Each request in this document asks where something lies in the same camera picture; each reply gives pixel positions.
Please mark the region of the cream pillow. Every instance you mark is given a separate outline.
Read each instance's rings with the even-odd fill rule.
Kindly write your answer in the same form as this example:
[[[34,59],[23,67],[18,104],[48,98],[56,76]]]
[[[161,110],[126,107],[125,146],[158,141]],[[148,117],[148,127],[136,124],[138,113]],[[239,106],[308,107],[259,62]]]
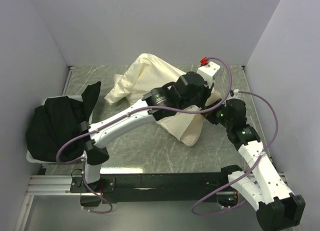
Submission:
[[[212,105],[221,97],[222,96],[219,91],[212,91],[210,97],[205,103],[205,106]],[[196,114],[182,134],[180,141],[188,147],[195,145],[201,135],[203,124],[204,117],[201,114]]]

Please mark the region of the cream pillowcase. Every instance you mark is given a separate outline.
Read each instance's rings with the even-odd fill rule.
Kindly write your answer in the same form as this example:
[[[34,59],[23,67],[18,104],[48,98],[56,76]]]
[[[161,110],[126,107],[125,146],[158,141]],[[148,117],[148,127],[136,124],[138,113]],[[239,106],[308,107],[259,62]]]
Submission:
[[[115,74],[114,87],[104,99],[111,105],[125,98],[130,105],[140,100],[153,88],[159,88],[169,82],[175,82],[185,72],[172,66],[159,57],[141,54],[124,74]],[[180,141],[184,131],[196,114],[177,113],[157,122],[169,134]]]

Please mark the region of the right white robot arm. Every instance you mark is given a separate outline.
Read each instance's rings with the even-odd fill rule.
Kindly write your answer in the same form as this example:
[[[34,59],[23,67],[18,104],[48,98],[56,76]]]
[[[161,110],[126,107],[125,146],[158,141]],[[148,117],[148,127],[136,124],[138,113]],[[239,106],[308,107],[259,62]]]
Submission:
[[[222,189],[235,189],[254,208],[264,231],[282,231],[300,224],[306,206],[301,195],[295,195],[273,166],[257,131],[247,123],[246,104],[232,98],[204,117],[226,129],[229,141],[244,158],[256,181],[248,178],[236,165],[221,169]]]

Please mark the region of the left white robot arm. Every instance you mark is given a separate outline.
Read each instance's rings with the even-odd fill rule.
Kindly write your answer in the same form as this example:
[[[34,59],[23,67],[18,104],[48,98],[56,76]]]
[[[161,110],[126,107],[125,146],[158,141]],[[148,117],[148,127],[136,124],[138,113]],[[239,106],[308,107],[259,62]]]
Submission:
[[[215,72],[188,72],[177,81],[153,88],[120,113],[92,123],[87,130],[82,186],[88,192],[100,186],[102,164],[109,159],[107,146],[118,137],[146,124],[179,114],[196,115],[205,107],[214,88]]]

